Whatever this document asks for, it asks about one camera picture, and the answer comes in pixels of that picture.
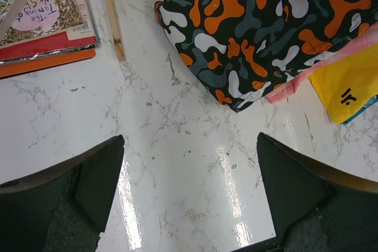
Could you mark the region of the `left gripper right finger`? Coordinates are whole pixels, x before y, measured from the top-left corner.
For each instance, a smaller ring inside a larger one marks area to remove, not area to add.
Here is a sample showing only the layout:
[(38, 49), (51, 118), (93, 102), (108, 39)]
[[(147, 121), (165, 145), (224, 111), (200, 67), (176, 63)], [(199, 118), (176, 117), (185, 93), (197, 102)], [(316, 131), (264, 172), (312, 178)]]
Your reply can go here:
[(266, 251), (377, 251), (377, 182), (265, 133), (256, 149), (275, 236)]

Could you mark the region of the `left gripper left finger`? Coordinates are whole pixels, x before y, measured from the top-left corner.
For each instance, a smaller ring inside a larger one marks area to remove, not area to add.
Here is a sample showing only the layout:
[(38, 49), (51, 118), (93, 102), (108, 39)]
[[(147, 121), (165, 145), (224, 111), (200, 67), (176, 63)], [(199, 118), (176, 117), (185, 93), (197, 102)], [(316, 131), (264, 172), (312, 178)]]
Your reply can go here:
[(64, 162), (1, 184), (1, 251), (96, 251), (124, 154), (114, 136)]

